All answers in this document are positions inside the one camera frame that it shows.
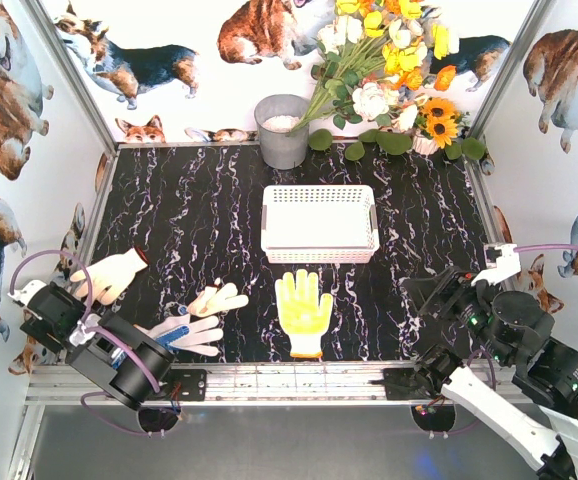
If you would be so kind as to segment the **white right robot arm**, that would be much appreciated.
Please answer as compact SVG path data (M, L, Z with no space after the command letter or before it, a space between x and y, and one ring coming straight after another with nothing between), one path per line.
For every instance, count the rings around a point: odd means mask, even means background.
M505 440L541 479L578 479L578 351L552 337L553 317L529 294L505 291L456 267L402 283L416 313L465 326L512 383L550 421L509 403L449 349L428 349L414 367L431 397L445 397Z

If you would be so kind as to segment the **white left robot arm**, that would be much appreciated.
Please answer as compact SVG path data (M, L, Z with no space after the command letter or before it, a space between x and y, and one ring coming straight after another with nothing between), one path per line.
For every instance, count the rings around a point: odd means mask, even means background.
M162 392L174 356L119 315L100 316L55 283L33 280L8 296L31 315L21 330L100 387L136 410Z

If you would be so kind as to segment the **orange dotted white glove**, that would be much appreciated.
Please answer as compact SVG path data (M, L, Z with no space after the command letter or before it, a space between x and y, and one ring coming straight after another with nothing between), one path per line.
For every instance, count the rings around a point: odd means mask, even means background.
M293 358L317 359L323 355L322 337L328 332L334 297L319 290L316 272L298 269L275 281L278 320L290 341Z

